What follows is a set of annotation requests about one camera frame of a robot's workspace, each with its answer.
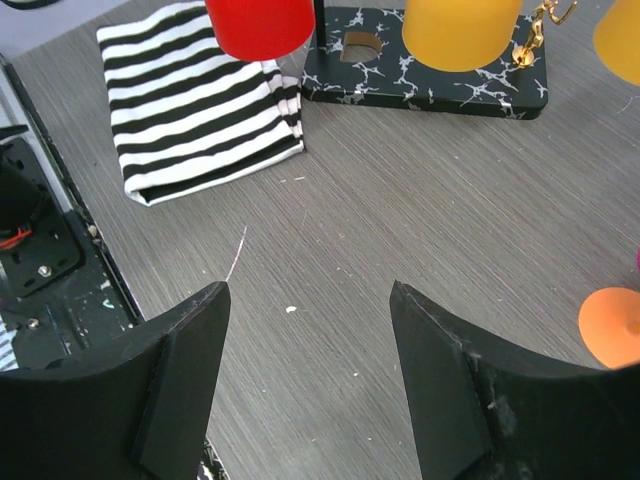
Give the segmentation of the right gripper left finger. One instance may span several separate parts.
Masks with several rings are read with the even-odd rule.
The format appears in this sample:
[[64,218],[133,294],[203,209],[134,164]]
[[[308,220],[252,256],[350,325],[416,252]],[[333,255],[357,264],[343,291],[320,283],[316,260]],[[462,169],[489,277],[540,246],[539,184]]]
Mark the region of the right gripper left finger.
[[106,343],[1,376],[5,479],[210,479],[230,318],[213,283]]

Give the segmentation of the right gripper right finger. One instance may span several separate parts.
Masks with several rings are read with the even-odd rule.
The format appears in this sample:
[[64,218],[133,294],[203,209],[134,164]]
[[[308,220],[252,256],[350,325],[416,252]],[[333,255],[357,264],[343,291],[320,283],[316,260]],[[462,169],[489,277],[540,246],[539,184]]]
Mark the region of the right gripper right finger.
[[528,350],[395,282],[389,299],[425,479],[635,479],[639,369]]

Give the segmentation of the orange plastic wine glass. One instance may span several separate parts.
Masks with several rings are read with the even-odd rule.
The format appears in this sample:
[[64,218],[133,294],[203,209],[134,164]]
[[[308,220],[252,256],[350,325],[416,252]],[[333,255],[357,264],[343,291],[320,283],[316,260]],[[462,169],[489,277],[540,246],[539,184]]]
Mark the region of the orange plastic wine glass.
[[578,314],[581,338],[610,369],[639,363],[639,292],[607,287],[590,294]]

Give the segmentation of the gold wine glass rack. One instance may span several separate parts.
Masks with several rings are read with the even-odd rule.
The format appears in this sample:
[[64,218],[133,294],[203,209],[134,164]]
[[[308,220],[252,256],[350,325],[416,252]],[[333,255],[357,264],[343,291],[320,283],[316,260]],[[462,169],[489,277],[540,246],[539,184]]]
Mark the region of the gold wine glass rack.
[[409,53],[402,9],[313,6],[315,32],[301,78],[310,101],[515,120],[533,120],[547,105],[543,20],[565,20],[554,1],[518,17],[496,60],[461,73],[434,70]]

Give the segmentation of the yellow plastic wine glass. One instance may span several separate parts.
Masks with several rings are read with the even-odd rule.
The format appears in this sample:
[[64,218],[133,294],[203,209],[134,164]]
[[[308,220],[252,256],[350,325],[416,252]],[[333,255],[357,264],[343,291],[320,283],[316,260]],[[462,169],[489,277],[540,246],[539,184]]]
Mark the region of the yellow plastic wine glass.
[[597,24],[593,46],[602,64],[639,85],[639,0],[616,0]]

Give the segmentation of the red plastic wine glass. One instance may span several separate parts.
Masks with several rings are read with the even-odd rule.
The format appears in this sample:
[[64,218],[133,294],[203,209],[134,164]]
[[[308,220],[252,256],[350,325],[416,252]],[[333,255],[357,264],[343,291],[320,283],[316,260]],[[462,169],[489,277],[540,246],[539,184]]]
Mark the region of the red plastic wine glass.
[[243,61],[286,56],[314,30],[310,0],[211,0],[205,6],[220,48]]

